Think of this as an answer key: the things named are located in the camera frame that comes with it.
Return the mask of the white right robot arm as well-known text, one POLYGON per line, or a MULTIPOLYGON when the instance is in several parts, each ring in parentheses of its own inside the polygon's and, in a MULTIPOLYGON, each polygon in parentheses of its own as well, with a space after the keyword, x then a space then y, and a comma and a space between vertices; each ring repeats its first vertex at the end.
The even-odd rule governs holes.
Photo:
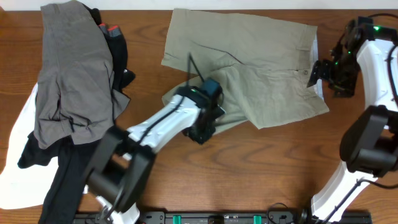
POLYGON ((365 110, 342 137, 337 170, 298 222, 370 223, 369 213, 347 208, 367 186, 383 188, 377 180, 397 170, 397 31, 359 17, 331 56, 315 62, 307 85, 324 80, 336 96, 351 97, 362 75, 365 110))

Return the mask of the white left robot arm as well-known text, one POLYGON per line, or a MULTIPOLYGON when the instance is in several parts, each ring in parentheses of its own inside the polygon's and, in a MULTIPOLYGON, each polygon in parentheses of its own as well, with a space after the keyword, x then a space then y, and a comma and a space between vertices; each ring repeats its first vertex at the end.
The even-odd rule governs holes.
POLYGON ((219 84, 181 86, 172 101, 155 115, 122 130, 109 128, 95 149, 83 181, 103 209, 75 217, 81 223, 135 223, 136 202, 142 195, 160 150, 178 133, 203 144, 215 133, 215 121, 224 115, 218 104, 219 84))

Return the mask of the khaki shorts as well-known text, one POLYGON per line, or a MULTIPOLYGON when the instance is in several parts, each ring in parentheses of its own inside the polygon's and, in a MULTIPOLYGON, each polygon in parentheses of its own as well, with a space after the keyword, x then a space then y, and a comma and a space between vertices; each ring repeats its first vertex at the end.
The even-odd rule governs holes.
POLYGON ((223 89, 221 133, 249 121, 269 128, 328 112, 307 85, 317 28, 249 14, 175 9, 162 65, 216 80, 223 89))

